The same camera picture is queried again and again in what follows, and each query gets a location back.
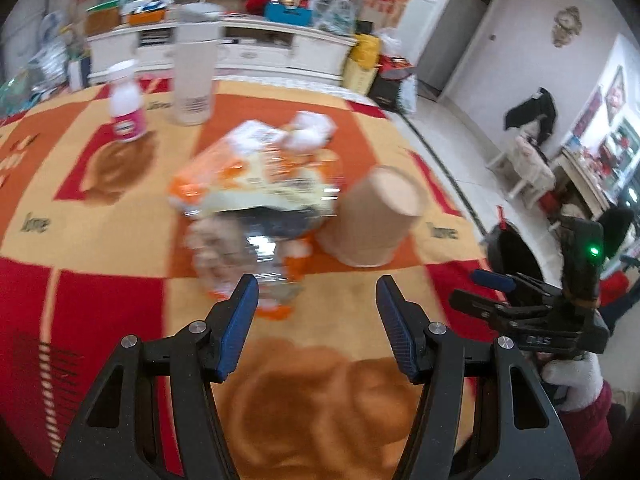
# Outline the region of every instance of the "white bottle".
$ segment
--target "white bottle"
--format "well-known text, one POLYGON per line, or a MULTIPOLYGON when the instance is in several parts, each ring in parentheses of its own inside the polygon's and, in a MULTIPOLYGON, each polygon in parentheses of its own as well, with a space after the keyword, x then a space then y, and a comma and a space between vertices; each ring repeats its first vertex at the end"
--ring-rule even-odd
POLYGON ((109 112, 116 140, 131 142, 146 134, 145 107, 142 90, 135 80, 136 61, 116 63, 107 70, 109 112))
POLYGON ((181 124, 211 117, 220 22, 179 23, 174 49, 174 114, 181 124))

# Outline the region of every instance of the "baseboard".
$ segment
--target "baseboard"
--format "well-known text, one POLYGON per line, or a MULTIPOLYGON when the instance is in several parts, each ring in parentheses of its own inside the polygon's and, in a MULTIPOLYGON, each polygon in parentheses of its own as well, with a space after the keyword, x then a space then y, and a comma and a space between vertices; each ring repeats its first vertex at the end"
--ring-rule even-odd
POLYGON ((474 120, 464 113, 455 102, 446 96, 441 96, 438 99, 438 103, 444 106, 452 114, 454 114, 460 121, 467 127, 467 129, 474 135, 480 148, 482 149, 482 156, 485 161, 490 161, 500 153, 500 149, 489 139, 486 133, 478 126, 474 120))

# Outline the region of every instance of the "white plastic bag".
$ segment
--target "white plastic bag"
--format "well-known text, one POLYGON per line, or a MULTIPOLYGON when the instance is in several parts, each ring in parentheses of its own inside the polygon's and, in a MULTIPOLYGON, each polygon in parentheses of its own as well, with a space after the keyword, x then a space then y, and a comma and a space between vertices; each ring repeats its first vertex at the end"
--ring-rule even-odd
POLYGON ((381 28, 374 33, 380 38, 382 49, 380 54, 387 57, 402 56, 402 41, 398 39, 398 30, 393 27, 381 28))
POLYGON ((415 74, 413 74, 400 83, 400 89, 398 91, 398 97, 396 99, 398 107, 404 114, 415 114, 417 94, 418 80, 415 74))

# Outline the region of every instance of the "door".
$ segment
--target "door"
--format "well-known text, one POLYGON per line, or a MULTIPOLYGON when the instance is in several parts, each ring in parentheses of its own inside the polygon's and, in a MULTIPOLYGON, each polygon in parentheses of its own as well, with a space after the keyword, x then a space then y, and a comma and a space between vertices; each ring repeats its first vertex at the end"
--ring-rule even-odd
POLYGON ((436 95, 460 62, 491 0, 449 0, 417 67, 418 79, 436 95))

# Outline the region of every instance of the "human hand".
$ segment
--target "human hand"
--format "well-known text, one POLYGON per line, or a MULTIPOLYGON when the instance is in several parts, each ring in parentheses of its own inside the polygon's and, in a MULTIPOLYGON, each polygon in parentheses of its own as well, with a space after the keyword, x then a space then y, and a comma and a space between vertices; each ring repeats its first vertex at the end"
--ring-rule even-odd
POLYGON ((598 356, 585 352, 581 360, 553 360, 542 368, 542 379, 549 384, 568 386, 566 401, 558 406, 562 412, 576 412, 595 402, 604 381, 598 356))

